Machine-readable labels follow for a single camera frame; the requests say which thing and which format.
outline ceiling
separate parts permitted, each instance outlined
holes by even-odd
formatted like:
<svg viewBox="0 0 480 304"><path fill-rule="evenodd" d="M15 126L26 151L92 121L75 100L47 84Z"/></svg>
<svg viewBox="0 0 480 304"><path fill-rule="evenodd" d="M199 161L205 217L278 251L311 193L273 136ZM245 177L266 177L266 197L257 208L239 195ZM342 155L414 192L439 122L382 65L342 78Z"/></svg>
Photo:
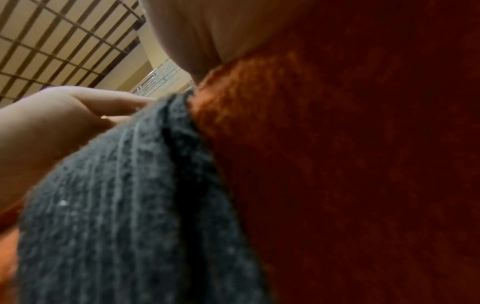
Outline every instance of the ceiling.
<svg viewBox="0 0 480 304"><path fill-rule="evenodd" d="M0 0L0 108L48 86L94 87L144 23L136 0Z"/></svg>

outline beige wall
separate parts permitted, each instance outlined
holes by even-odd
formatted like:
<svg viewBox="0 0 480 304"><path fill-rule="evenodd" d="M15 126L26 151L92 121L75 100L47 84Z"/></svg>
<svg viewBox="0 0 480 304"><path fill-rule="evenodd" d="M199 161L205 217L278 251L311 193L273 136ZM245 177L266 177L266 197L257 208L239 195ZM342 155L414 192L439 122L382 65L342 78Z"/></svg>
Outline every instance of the beige wall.
<svg viewBox="0 0 480 304"><path fill-rule="evenodd" d="M140 43L145 50L146 56L151 63L153 68L157 68L159 65L165 62L168 59L167 54L163 51L160 44L157 42L150 24L144 24L138 31L138 38Z"/></svg>
<svg viewBox="0 0 480 304"><path fill-rule="evenodd" d="M124 90L125 86L129 86L131 82L135 81L132 79L132 76L135 75L138 81L131 86L131 88L133 88L153 70L150 67L147 69L149 71L146 72L145 64L147 63L149 63L149 59L142 44L139 44L99 82L96 88L104 90L119 90L119 88L122 88L122 90Z"/></svg>

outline orange fleece fabric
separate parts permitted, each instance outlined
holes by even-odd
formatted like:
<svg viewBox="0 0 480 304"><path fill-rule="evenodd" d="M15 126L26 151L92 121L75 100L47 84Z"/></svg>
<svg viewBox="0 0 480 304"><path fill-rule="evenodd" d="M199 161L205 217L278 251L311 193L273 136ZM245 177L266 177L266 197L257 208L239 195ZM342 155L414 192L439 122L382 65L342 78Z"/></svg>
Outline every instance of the orange fleece fabric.
<svg viewBox="0 0 480 304"><path fill-rule="evenodd" d="M190 107L279 303L480 303L480 2L319 1Z"/></svg>

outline gray ribbed fabric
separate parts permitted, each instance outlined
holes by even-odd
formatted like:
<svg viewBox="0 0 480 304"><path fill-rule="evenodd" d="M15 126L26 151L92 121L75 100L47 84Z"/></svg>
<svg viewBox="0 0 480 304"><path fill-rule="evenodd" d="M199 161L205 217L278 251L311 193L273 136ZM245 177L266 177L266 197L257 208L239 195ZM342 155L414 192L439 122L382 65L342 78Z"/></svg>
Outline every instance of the gray ribbed fabric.
<svg viewBox="0 0 480 304"><path fill-rule="evenodd" d="M271 302L189 94L99 136L32 192L21 304Z"/></svg>

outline skin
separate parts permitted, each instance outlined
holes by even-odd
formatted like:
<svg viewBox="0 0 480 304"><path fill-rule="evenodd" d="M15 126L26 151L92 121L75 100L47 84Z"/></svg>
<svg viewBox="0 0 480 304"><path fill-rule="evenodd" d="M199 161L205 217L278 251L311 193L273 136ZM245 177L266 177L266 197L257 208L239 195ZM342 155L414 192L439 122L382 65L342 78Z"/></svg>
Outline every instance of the skin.
<svg viewBox="0 0 480 304"><path fill-rule="evenodd" d="M143 0L166 53L198 84L287 27L317 0Z"/></svg>
<svg viewBox="0 0 480 304"><path fill-rule="evenodd" d="M57 87L0 109L0 211L60 160L151 101L125 92Z"/></svg>

